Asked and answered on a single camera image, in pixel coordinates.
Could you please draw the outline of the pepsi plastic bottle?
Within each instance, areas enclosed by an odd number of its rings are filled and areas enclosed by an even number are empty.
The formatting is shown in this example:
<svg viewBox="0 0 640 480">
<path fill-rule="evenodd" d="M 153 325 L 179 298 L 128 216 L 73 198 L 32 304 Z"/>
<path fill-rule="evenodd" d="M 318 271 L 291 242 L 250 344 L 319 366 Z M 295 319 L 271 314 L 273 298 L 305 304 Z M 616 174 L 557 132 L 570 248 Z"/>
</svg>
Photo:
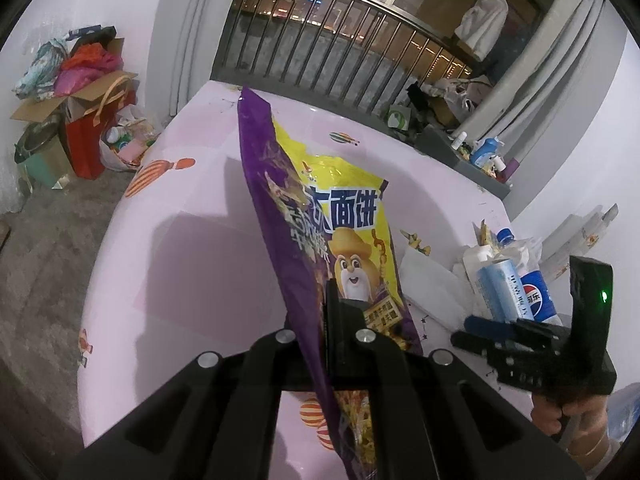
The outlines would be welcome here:
<svg viewBox="0 0 640 480">
<path fill-rule="evenodd" d="M 539 266 L 541 241 L 536 238 L 518 240 L 508 228 L 497 233 L 497 240 L 500 246 L 499 255 L 509 258 L 518 271 L 534 320 L 538 323 L 562 326 Z"/>
</svg>

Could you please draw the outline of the purple yellow noodle snack bag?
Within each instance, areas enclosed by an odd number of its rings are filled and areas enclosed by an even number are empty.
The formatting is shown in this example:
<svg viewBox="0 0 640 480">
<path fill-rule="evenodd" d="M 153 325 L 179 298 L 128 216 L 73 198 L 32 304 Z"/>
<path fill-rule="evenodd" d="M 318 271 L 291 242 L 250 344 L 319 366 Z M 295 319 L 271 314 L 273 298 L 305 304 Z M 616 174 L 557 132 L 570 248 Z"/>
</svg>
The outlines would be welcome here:
<svg viewBox="0 0 640 480">
<path fill-rule="evenodd" d="M 349 478 L 378 475 L 369 395 L 329 385 L 321 354 L 324 295 L 363 310 L 364 325 L 401 350 L 422 352 L 402 294 L 382 201 L 386 180 L 292 139 L 270 104 L 244 88 L 238 101 L 241 162 L 262 238 L 314 382 L 322 427 Z"/>
</svg>

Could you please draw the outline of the large water jug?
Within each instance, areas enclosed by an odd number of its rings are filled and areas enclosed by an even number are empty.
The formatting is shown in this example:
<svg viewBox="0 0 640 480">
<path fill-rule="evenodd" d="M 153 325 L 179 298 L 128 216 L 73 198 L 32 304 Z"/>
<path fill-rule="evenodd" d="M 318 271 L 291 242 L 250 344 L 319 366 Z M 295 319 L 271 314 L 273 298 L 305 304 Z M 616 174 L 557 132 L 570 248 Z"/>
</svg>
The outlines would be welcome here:
<svg viewBox="0 0 640 480">
<path fill-rule="evenodd" d="M 620 389 L 608 400 L 608 436 L 624 442 L 639 418 L 640 384 L 634 382 Z"/>
</svg>

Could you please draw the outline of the rolled wallpaper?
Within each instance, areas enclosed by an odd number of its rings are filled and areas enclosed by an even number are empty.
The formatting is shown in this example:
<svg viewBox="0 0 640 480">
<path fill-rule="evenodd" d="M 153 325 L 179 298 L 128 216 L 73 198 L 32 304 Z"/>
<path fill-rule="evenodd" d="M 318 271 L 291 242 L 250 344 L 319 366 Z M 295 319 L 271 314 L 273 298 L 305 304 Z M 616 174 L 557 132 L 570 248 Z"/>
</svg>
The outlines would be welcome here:
<svg viewBox="0 0 640 480">
<path fill-rule="evenodd" d="M 551 236 L 544 241 L 540 270 L 548 283 L 553 283 L 570 270 L 571 256 L 585 256 L 608 232 L 608 227 L 620 213 L 614 204 L 607 211 L 598 208 L 578 229 L 557 248 L 551 244 Z"/>
</svg>

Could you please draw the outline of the purple cup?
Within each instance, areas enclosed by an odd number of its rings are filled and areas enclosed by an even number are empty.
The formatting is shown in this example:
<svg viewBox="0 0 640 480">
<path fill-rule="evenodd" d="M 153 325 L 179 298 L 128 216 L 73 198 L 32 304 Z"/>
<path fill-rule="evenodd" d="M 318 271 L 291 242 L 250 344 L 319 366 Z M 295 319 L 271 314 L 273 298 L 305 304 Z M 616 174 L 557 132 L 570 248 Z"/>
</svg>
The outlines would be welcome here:
<svg viewBox="0 0 640 480">
<path fill-rule="evenodd" d="M 520 163 L 518 162 L 518 160 L 516 158 L 512 158 L 510 162 L 506 164 L 506 169 L 501 173 L 503 182 L 509 180 L 510 177 L 512 177 L 512 174 L 514 174 L 514 172 L 518 170 L 519 166 Z"/>
</svg>

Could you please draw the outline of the blue detergent bottle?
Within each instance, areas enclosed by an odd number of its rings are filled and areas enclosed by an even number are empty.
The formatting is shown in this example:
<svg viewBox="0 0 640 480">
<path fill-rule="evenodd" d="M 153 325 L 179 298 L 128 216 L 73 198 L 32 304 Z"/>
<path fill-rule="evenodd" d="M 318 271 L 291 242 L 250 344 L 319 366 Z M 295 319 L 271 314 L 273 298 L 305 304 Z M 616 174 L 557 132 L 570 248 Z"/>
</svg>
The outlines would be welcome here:
<svg viewBox="0 0 640 480">
<path fill-rule="evenodd" d="M 478 169 L 482 169 L 497 154 L 500 146 L 503 146 L 503 142 L 498 138 L 485 138 L 471 154 L 470 163 Z"/>
</svg>

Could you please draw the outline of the white small bottle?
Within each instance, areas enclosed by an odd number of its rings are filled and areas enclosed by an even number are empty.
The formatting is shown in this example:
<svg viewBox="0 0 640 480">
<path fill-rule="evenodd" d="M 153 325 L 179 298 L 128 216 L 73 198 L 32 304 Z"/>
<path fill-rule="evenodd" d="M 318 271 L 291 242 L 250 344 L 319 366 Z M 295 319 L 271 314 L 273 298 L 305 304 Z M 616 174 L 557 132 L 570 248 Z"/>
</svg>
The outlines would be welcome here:
<svg viewBox="0 0 640 480">
<path fill-rule="evenodd" d="M 465 131 L 461 131 L 452 141 L 451 143 L 451 148 L 454 151 L 457 151 L 459 148 L 462 147 L 462 144 L 464 143 L 464 141 L 466 140 L 466 137 L 468 136 L 468 134 Z"/>
</svg>

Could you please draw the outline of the grey curtain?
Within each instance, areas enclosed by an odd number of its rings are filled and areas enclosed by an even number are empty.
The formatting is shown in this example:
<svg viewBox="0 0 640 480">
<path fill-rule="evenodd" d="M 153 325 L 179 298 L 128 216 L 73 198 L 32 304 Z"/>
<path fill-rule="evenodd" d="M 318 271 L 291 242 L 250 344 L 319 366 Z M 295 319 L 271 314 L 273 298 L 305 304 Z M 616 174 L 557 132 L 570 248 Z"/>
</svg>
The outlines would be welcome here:
<svg viewBox="0 0 640 480">
<path fill-rule="evenodd" d="M 626 44 L 627 27 L 610 0 L 554 0 L 533 38 L 454 132 L 474 144 L 503 143 L 519 162 L 547 133 L 570 98 L 587 106 L 606 95 Z"/>
</svg>

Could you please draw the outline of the grey cabinet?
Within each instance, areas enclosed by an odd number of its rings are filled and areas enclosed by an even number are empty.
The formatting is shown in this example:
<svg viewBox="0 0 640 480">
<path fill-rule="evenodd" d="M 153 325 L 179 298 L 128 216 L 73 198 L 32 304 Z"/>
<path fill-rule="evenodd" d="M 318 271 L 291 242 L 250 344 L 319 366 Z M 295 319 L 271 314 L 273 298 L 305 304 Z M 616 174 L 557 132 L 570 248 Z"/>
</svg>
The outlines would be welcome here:
<svg viewBox="0 0 640 480">
<path fill-rule="evenodd" d="M 451 147 L 452 142 L 446 133 L 427 126 L 416 135 L 414 147 L 424 155 L 430 156 L 445 166 L 462 174 L 475 184 L 491 192 L 499 200 L 504 200 L 510 193 L 510 188 L 493 177 L 489 177 L 484 171 L 467 162 L 458 152 Z"/>
</svg>

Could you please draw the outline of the red gift bag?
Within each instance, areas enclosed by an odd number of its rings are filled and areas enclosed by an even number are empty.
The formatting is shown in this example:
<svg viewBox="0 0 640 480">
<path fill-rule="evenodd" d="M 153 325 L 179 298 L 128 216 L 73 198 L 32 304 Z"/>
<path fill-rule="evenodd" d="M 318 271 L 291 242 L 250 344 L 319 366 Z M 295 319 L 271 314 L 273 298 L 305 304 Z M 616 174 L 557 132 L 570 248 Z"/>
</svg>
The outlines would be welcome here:
<svg viewBox="0 0 640 480">
<path fill-rule="evenodd" d="M 66 148 L 78 178 L 94 180 L 104 171 L 101 136 L 122 108 L 136 102 L 136 77 L 118 70 L 67 99 Z"/>
</svg>

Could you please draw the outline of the white hanging garment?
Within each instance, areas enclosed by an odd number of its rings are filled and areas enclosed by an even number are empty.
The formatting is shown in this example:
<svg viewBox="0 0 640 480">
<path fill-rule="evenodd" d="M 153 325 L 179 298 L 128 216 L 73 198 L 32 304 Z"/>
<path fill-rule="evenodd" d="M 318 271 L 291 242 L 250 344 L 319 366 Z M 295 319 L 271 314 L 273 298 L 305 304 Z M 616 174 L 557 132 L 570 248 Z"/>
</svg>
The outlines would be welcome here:
<svg viewBox="0 0 640 480">
<path fill-rule="evenodd" d="M 484 61 L 495 47 L 508 14 L 506 0 L 482 0 L 465 12 L 454 34 L 470 49 L 477 61 Z"/>
</svg>

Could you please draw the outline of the cardboard box with clothes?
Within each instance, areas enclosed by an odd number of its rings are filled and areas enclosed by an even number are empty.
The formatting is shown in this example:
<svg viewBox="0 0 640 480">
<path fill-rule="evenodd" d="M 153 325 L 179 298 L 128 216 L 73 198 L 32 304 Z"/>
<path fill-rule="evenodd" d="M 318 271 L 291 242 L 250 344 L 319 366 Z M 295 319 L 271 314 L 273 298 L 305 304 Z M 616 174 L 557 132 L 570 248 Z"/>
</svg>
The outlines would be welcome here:
<svg viewBox="0 0 640 480">
<path fill-rule="evenodd" d="M 38 96 L 25 98 L 11 118 L 44 122 L 65 105 L 73 122 L 113 102 L 122 106 L 137 77 L 122 70 L 123 46 L 114 27 L 79 37 L 66 58 L 54 66 L 52 84 Z"/>
</svg>

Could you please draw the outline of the metal balcony railing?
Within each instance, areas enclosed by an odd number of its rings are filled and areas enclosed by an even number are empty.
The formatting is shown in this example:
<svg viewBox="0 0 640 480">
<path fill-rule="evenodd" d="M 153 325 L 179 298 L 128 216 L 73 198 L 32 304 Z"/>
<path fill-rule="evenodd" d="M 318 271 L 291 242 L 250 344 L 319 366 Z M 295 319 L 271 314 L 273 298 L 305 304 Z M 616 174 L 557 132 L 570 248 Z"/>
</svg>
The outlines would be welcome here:
<svg viewBox="0 0 640 480">
<path fill-rule="evenodd" d="M 374 0 L 233 0 L 212 77 L 382 118 L 410 84 L 468 76 L 476 64 L 457 41 Z"/>
</svg>

